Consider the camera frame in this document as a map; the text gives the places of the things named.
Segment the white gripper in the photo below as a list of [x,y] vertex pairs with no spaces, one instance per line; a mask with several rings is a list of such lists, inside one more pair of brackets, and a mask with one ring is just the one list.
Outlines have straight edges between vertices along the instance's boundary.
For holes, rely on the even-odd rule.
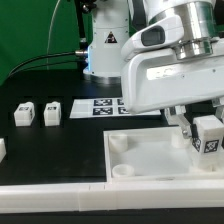
[[[132,114],[186,105],[224,96],[224,38],[206,40],[210,54],[177,57],[185,31],[179,19],[163,19],[136,32],[123,46],[123,102]],[[175,121],[185,139],[191,124],[183,114]]]

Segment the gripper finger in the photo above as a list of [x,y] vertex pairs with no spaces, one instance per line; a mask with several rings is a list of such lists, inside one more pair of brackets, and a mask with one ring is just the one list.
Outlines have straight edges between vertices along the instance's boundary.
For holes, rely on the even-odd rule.
[[215,98],[212,105],[216,109],[215,116],[224,123],[224,102],[221,98]]

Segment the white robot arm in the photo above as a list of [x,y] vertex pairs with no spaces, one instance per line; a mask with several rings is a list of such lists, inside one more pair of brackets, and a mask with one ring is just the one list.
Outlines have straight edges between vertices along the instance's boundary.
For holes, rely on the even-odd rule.
[[224,38],[214,18],[216,0],[93,0],[93,40],[87,79],[118,81],[128,112],[175,108],[224,97]]

